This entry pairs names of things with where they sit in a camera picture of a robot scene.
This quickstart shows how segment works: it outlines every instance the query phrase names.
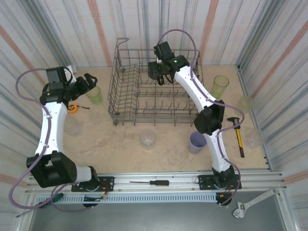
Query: orange tape measure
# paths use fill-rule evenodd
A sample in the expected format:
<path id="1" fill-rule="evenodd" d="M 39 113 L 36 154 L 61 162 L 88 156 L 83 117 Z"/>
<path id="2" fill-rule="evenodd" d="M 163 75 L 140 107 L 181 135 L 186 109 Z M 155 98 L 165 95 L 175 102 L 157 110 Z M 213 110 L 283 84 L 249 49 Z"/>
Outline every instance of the orange tape measure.
<path id="1" fill-rule="evenodd" d="M 83 107 L 83 106 L 79 106 L 77 105 L 77 103 L 71 103 L 68 108 L 67 108 L 67 111 L 70 113 L 70 114 L 74 114 L 77 112 L 78 108 L 79 107 L 82 107 L 82 108 L 85 108 L 85 109 L 90 109 L 89 107 Z"/>

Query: dish rack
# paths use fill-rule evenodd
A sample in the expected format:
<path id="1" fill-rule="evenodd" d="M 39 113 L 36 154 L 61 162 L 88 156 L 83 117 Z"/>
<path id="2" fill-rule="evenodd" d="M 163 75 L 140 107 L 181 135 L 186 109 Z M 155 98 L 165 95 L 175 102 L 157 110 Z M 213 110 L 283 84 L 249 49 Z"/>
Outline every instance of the dish rack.
<path id="1" fill-rule="evenodd" d="M 128 38 L 118 38 L 108 92 L 108 113 L 117 125 L 136 123 L 188 123 L 197 116 L 197 108 L 185 89 L 165 80 L 163 86 L 148 76 L 148 62 L 156 60 L 153 50 L 128 49 Z M 173 50 L 191 62 L 193 50 Z M 199 51 L 193 71 L 204 84 Z"/>

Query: plastic cup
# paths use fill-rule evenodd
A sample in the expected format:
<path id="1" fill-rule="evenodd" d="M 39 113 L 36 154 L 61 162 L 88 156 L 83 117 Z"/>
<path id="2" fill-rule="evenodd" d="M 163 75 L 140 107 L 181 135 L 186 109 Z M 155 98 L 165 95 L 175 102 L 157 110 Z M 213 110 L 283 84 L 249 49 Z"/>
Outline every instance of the plastic cup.
<path id="1" fill-rule="evenodd" d="M 156 135 L 152 131 L 143 131 L 139 136 L 142 147 L 146 150 L 152 149 L 156 141 Z"/>
<path id="2" fill-rule="evenodd" d="M 247 136 L 245 145 L 248 148 L 253 149 L 263 144 L 264 144 L 264 138 L 262 136 L 261 130 L 258 130 L 258 129 L 251 130 L 249 135 Z"/>
<path id="3" fill-rule="evenodd" d="M 219 100 L 229 85 L 229 79 L 225 76 L 216 76 L 214 78 L 211 95 Z"/>
<path id="4" fill-rule="evenodd" d="M 91 102 L 95 105 L 99 105 L 103 101 L 101 89 L 97 86 L 93 88 L 92 90 L 88 91 L 86 95 L 91 100 Z"/>
<path id="5" fill-rule="evenodd" d="M 237 108 L 241 109 L 244 114 L 247 114 L 255 106 L 255 100 L 248 95 L 244 95 L 240 98 L 237 103 Z"/>
<path id="6" fill-rule="evenodd" d="M 188 150 L 192 154 L 199 153 L 206 146 L 206 139 L 199 131 L 195 131 L 189 137 Z"/>
<path id="7" fill-rule="evenodd" d="M 67 115 L 64 122 L 64 132 L 72 135 L 78 136 L 81 134 L 81 127 L 72 115 Z"/>

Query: green plastic cup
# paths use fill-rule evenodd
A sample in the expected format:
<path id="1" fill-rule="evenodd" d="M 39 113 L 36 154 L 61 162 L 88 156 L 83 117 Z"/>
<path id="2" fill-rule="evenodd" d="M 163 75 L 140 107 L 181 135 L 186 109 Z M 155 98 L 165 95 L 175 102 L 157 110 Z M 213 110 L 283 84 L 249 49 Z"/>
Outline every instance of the green plastic cup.
<path id="1" fill-rule="evenodd" d="M 241 109 L 242 112 L 244 112 L 244 114 L 247 114 L 251 109 L 253 109 L 255 104 L 256 104 L 256 102 L 252 97 L 250 97 L 248 95 L 244 95 L 240 98 L 236 107 Z M 235 111 L 235 113 L 238 116 L 241 115 L 241 113 L 239 113 L 239 111 Z"/>
<path id="2" fill-rule="evenodd" d="M 219 100 L 229 85 L 229 79 L 225 76 L 216 76 L 214 78 L 211 95 Z"/>
<path id="3" fill-rule="evenodd" d="M 92 90 L 88 91 L 86 95 L 91 100 L 91 102 L 95 105 L 99 105 L 103 101 L 101 89 L 97 86 L 93 88 Z"/>

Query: wrench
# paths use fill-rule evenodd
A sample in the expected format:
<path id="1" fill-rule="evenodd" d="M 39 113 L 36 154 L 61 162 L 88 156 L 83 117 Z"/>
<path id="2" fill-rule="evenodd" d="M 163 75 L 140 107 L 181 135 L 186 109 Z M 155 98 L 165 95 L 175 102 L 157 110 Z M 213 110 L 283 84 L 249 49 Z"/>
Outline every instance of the wrench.
<path id="1" fill-rule="evenodd" d="M 247 211 L 248 208 L 250 208 L 251 206 L 275 195 L 277 193 L 276 189 L 270 189 L 268 191 L 266 191 L 265 193 L 261 194 L 260 196 L 257 196 L 256 198 L 252 199 L 251 201 L 247 202 L 247 203 L 241 203 L 238 202 L 237 206 L 238 208 L 236 210 L 234 210 L 233 212 L 233 216 L 235 216 L 236 218 L 243 218 L 245 216 L 245 213 Z"/>

